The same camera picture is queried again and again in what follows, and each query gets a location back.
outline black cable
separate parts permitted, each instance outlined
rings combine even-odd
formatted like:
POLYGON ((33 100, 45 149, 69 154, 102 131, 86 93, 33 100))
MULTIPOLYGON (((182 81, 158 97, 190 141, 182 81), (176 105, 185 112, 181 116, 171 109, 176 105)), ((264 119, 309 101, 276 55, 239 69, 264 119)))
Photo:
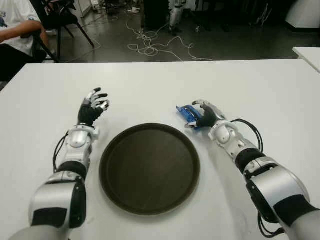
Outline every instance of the black cable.
POLYGON ((259 226, 259 230, 260 230, 261 234, 262 234, 265 238, 267 238, 267 239, 271 239, 271 238, 274 238, 275 236, 278 236, 278 235, 280 235, 280 234, 284 234, 284 233, 285 233, 285 230, 284 230, 282 227, 278 228, 275 232, 268 231, 268 230, 266 229, 265 225, 264 225, 264 222, 263 222, 263 220, 262 220, 262 217, 261 217, 261 215, 260 215, 260 212, 258 212, 258 226, 259 226))
POLYGON ((53 172, 54 172, 54 173, 57 171, 57 165, 56 165, 57 156, 58 156, 61 148, 63 147, 67 136, 68 136, 68 131, 67 131, 66 134, 60 139, 60 141, 58 142, 58 144, 57 144, 56 147, 55 147, 54 154, 53 154, 53 158, 52 158, 53 172))
MULTIPOLYGON (((256 138, 258 140, 258 148, 259 148, 259 150, 263 153, 263 151, 264 151, 264 142, 263 142, 262 136, 261 136, 259 130, 252 123, 250 123, 250 122, 248 122, 246 120, 240 119, 240 118, 235 119, 235 120, 233 120, 231 122, 232 123, 239 122, 239 123, 243 123, 243 124, 246 124, 247 126, 249 126, 252 129, 252 131, 254 132, 254 134, 256 135, 256 138)), ((260 230, 261 234, 265 238, 271 239, 271 238, 274 238, 275 236, 278 236, 280 234, 285 233, 285 230, 282 227, 278 228, 278 230, 276 230, 275 232, 269 231, 264 225, 264 222, 262 220, 260 212, 258 212, 257 218, 258 218, 259 230, 260 230)))
POLYGON ((262 140, 262 136, 261 136, 259 130, 252 123, 250 123, 250 122, 248 122, 246 120, 243 120, 241 118, 232 120, 231 122, 232 123, 235 123, 235 122, 243 123, 243 124, 246 124, 249 128, 251 128, 251 130, 254 132, 254 134, 256 135, 256 138, 258 140, 258 148, 259 148, 259 150, 262 153, 264 152, 264 142, 262 140))

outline person's arm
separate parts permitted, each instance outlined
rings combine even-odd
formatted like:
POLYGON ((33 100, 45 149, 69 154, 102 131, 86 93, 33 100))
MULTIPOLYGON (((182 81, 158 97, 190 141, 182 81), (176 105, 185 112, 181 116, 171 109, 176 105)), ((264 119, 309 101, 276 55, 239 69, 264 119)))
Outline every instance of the person's arm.
POLYGON ((4 42, 5 40, 17 38, 42 29, 42 24, 39 21, 23 21, 16 27, 0 31, 0 43, 4 42))

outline round tray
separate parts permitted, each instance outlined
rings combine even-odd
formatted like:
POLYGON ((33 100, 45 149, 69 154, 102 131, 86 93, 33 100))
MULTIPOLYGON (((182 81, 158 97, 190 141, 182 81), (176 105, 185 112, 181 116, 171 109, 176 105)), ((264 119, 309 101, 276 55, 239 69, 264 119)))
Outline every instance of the round tray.
POLYGON ((191 141, 157 123, 134 126, 116 136, 99 167, 106 195, 138 215, 157 215, 180 205, 197 186, 199 174, 199 156, 191 141))

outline concrete floor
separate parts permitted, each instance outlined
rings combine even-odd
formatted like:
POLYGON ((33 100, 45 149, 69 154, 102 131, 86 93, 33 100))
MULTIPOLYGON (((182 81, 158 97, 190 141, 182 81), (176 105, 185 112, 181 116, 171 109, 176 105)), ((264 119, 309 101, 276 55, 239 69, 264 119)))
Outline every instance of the concrete floor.
MULTIPOLYGON (((159 52, 158 55, 149 57, 131 51, 128 44, 138 44, 144 47, 143 41, 126 27, 128 25, 137 30, 140 27, 139 15, 128 15, 122 10, 116 17, 103 14, 89 13, 84 19, 80 19, 88 35, 99 42, 100 48, 89 52, 92 47, 86 38, 76 28, 70 26, 75 38, 72 39, 66 32, 62 32, 61 61, 74 63, 123 63, 123 62, 173 62, 179 61, 171 53, 159 52)), ((293 47, 320 47, 318 33, 292 33, 283 25, 251 27, 247 24, 231 25, 230 32, 224 32, 219 23, 211 24, 211 31, 195 31, 194 22, 185 18, 180 28, 184 43, 188 46, 193 56, 213 60, 254 60, 254 59, 294 59, 297 55, 292 51, 293 47)), ((152 44, 167 44, 173 37, 167 28, 159 32, 159 38, 152 44)), ((56 38, 50 37, 51 47, 55 48, 56 38)), ((158 47, 175 53, 183 61, 194 61, 188 55, 188 49, 183 47, 179 39, 172 41, 168 47, 158 47)))

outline tangled cable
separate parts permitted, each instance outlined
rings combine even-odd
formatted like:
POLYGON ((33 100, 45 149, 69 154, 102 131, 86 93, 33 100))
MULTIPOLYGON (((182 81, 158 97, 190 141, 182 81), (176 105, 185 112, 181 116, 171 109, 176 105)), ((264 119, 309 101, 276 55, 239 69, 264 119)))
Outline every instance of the tangled cable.
POLYGON ((161 50, 156 48, 156 46, 161 46, 161 47, 168 47, 169 44, 174 41, 175 39, 179 39, 181 41, 181 44, 183 47, 187 48, 188 51, 188 55, 191 57, 192 60, 207 60, 207 61, 214 61, 214 59, 210 59, 210 58, 203 58, 203 57, 195 57, 190 53, 190 49, 192 49, 195 45, 193 43, 190 43, 189 46, 185 45, 183 39, 180 36, 175 36, 174 38, 172 38, 170 41, 168 41, 167 44, 161 44, 161 43, 154 43, 152 44, 152 41, 158 39, 159 37, 159 32, 161 31, 161 29, 165 28, 168 25, 165 24, 164 26, 160 27, 157 31, 148 31, 145 33, 138 33, 136 32, 133 28, 128 26, 128 21, 126 22, 126 28, 128 30, 131 30, 135 35, 137 35, 136 39, 139 40, 143 40, 143 44, 144 47, 140 48, 138 44, 128 44, 127 48, 131 51, 134 52, 138 52, 141 55, 145 55, 147 57, 154 57, 156 55, 159 54, 159 52, 164 52, 164 53, 168 53, 168 54, 172 54, 173 56, 175 56, 177 59, 179 59, 181 62, 184 62, 180 57, 178 57, 174 52, 172 51, 167 51, 167 50, 161 50))

